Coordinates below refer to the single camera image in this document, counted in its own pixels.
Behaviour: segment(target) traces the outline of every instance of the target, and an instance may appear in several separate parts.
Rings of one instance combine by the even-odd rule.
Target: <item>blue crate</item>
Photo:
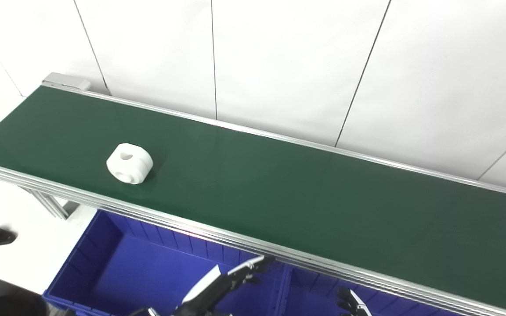
[[[169,315],[204,274],[226,273],[255,255],[99,211],[44,298],[78,315],[126,316],[145,306]],[[284,265],[245,284],[217,307],[236,316],[274,316]]]
[[[44,292],[79,316],[126,316],[152,306],[168,316],[218,264],[225,273],[255,255],[98,211]],[[338,316],[337,290],[354,290],[374,316],[457,316],[309,270],[275,262],[263,282],[245,284],[217,308],[235,316]]]
[[[277,306],[277,316],[338,316],[339,286],[353,290],[373,316],[458,316],[432,306],[386,294],[345,280],[331,278],[313,271],[285,267],[285,291]]]

